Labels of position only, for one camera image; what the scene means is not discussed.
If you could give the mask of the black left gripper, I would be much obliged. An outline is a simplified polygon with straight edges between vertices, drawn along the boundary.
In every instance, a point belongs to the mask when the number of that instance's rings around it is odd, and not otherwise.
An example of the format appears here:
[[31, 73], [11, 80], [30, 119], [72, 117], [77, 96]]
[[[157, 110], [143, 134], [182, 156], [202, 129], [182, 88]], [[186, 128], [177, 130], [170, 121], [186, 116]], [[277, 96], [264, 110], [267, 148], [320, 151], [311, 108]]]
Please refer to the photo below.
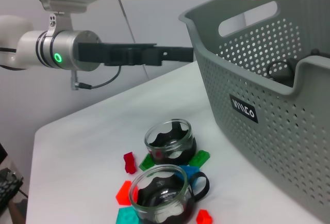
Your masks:
[[161, 66], [163, 61], [193, 62], [192, 47], [117, 43], [78, 43], [77, 47], [78, 61], [106, 66]]

